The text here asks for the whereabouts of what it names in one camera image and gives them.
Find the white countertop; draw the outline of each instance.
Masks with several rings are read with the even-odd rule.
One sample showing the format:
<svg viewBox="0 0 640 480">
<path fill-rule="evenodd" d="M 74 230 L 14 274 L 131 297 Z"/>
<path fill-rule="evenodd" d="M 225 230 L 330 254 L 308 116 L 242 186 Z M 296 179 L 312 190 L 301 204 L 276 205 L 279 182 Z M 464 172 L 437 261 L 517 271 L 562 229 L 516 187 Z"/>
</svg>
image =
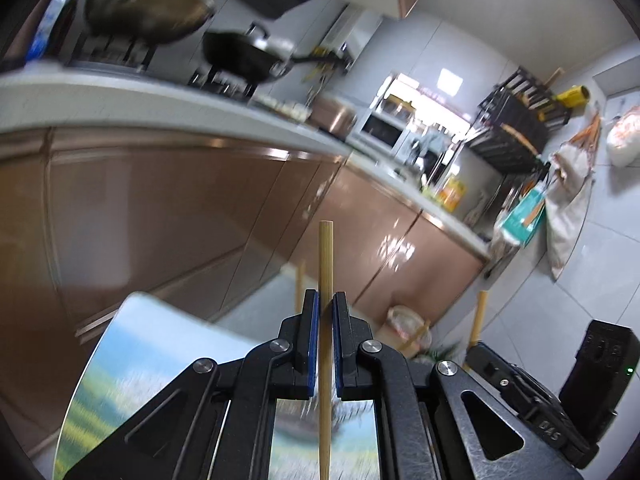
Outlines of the white countertop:
<svg viewBox="0 0 640 480">
<path fill-rule="evenodd" d="M 349 164 L 415 204 L 435 226 L 488 259 L 486 244 L 452 215 L 376 163 L 316 128 L 187 87 L 35 64 L 0 76 L 0 134 L 48 126 L 140 126 L 268 141 Z"/>
</svg>

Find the frying pan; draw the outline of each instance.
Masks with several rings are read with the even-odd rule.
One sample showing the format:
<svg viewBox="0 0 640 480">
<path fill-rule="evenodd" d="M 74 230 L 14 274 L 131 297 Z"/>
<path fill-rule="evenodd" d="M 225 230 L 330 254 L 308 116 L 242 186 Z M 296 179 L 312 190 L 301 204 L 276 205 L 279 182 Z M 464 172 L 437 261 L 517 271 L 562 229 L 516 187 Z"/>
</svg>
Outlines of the frying pan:
<svg viewBox="0 0 640 480">
<path fill-rule="evenodd" d="M 148 45 L 181 40 L 213 14 L 204 0 L 86 0 L 84 18 L 94 35 L 137 38 Z"/>
<path fill-rule="evenodd" d="M 279 79 L 297 63 L 344 63 L 333 53 L 327 56 L 295 57 L 291 55 L 292 50 L 292 44 L 272 38 L 264 26 L 255 22 L 245 33 L 209 30 L 202 39 L 202 52 L 214 72 L 230 72 L 251 85 Z"/>
</svg>

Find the dish rack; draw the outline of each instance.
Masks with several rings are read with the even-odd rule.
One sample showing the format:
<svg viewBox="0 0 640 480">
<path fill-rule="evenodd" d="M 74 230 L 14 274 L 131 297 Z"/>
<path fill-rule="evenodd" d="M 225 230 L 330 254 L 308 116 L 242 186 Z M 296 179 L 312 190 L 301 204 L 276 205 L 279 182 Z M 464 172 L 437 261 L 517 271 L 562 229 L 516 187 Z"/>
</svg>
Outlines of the dish rack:
<svg viewBox="0 0 640 480">
<path fill-rule="evenodd" d="M 549 132 L 568 123 L 566 108 L 533 74 L 518 67 L 478 105 L 477 134 L 466 145 L 502 174 L 539 170 Z"/>
</svg>

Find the white bag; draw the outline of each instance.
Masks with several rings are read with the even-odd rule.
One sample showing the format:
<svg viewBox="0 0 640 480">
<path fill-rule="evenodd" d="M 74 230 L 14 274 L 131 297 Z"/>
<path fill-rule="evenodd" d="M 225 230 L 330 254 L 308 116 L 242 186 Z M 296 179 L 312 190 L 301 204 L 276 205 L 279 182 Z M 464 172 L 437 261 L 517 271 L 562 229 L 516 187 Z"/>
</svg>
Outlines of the white bag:
<svg viewBox="0 0 640 480">
<path fill-rule="evenodd" d="M 607 153 L 614 166 L 628 166 L 640 155 L 640 106 L 631 108 L 607 136 Z"/>
</svg>

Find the silver pivot bolt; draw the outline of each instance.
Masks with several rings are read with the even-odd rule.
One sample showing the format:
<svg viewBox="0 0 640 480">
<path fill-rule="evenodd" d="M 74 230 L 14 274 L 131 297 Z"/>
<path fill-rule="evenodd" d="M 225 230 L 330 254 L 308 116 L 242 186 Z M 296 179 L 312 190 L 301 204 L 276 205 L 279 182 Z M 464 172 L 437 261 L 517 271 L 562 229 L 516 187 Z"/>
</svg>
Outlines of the silver pivot bolt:
<svg viewBox="0 0 640 480">
<path fill-rule="evenodd" d="M 440 361 L 436 369 L 443 375 L 452 376 L 458 371 L 458 365 L 453 361 Z"/>
<path fill-rule="evenodd" d="M 203 357 L 202 359 L 198 359 L 194 362 L 193 369 L 199 374 L 208 374 L 213 370 L 213 361 Z"/>
<path fill-rule="evenodd" d="M 367 339 L 362 343 L 362 349 L 370 354 L 375 354 L 382 350 L 382 343 L 375 339 Z"/>
<path fill-rule="evenodd" d="M 286 339 L 274 339 L 269 343 L 269 348 L 277 353 L 286 352 L 289 350 L 289 341 Z"/>
</svg>

